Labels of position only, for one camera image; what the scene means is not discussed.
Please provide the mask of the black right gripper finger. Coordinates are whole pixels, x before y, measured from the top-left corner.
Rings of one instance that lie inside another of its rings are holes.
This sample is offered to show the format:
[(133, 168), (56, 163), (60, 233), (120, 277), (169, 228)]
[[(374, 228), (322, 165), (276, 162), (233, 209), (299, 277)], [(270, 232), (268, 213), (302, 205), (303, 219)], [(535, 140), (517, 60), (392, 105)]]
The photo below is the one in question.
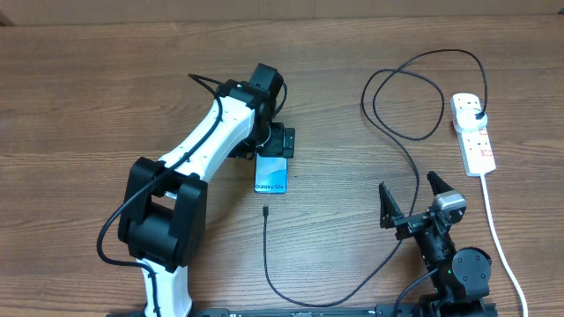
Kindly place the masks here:
[(429, 181), (434, 195), (444, 194), (454, 190), (434, 171), (427, 173), (427, 180)]
[(387, 189), (384, 182), (379, 185), (379, 196), (381, 204), (380, 227), (390, 229), (396, 226), (396, 222), (404, 217), (393, 195)]

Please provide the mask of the blue Galaxy smartphone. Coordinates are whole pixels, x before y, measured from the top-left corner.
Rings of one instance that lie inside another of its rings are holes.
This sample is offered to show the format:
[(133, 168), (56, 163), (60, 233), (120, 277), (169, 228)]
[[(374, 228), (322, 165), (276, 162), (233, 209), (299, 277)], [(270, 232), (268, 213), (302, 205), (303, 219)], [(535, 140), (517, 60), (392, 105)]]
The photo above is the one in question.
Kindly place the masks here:
[(285, 194), (287, 191), (287, 159), (257, 155), (254, 190), (258, 194)]

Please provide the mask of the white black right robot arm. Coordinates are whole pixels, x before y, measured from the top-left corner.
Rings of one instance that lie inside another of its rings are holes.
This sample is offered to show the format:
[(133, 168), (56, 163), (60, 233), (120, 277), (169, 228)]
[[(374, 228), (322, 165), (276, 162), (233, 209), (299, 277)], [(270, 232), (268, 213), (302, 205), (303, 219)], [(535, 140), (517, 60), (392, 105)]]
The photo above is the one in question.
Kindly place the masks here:
[(393, 304), (375, 306), (377, 316), (494, 317), (490, 293), (491, 256), (477, 247), (457, 249), (449, 235), (466, 211), (466, 200), (435, 172), (427, 174), (434, 200), (426, 211), (406, 216), (382, 183), (380, 227), (396, 238), (415, 239), (427, 273), (408, 285)]

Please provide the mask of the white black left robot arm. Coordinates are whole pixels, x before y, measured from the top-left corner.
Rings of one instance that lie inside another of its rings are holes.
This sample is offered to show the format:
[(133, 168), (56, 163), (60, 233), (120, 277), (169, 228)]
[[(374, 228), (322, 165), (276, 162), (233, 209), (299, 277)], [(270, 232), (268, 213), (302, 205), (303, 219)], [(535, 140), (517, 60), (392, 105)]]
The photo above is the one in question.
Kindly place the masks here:
[(287, 91), (277, 69), (258, 64), (247, 81), (222, 83), (197, 74), (208, 90), (208, 114), (179, 145), (131, 167), (122, 204), (100, 229), (105, 263), (141, 269), (145, 306), (139, 316), (188, 316), (189, 265), (204, 239), (209, 182), (229, 158), (290, 159), (295, 130), (274, 118)]

